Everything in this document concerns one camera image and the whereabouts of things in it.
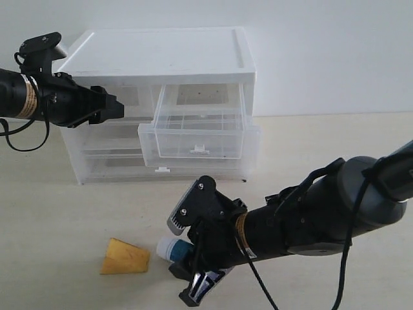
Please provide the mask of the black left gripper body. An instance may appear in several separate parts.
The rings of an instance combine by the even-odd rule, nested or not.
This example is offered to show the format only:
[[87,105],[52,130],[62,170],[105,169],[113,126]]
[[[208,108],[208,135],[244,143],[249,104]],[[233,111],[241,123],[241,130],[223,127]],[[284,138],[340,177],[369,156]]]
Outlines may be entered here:
[[41,97],[37,120],[49,120],[60,127],[76,127],[92,118],[92,91],[78,85],[68,74],[61,77],[38,74]]

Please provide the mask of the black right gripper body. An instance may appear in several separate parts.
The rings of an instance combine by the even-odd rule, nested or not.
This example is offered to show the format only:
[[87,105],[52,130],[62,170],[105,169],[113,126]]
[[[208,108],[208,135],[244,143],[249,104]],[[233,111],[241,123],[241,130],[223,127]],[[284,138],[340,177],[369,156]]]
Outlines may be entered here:
[[201,208],[202,215],[191,225],[188,237],[200,250],[201,265],[223,269],[248,262],[239,239],[237,221],[247,215],[247,207],[239,198],[231,200],[215,191]]

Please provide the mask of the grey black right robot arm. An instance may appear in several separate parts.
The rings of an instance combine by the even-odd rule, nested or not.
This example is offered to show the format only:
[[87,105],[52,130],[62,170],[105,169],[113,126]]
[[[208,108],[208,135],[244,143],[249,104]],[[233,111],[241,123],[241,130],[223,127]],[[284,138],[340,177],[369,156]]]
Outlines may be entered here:
[[252,211],[219,192],[212,177],[201,176],[167,221],[175,235],[188,236],[188,249],[167,255],[169,270],[188,282],[180,299],[197,307],[237,265],[340,254],[337,309],[353,238],[400,221],[411,197],[411,143],[379,159],[338,158]]

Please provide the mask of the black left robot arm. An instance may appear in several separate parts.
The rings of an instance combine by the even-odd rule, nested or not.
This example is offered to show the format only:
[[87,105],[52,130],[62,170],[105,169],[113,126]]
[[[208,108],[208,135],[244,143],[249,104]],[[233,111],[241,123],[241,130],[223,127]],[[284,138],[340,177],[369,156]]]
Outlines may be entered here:
[[1,70],[1,116],[15,119],[48,119],[59,127],[75,128],[84,122],[100,124],[121,119],[124,105],[100,86],[78,85],[70,75],[29,76]]

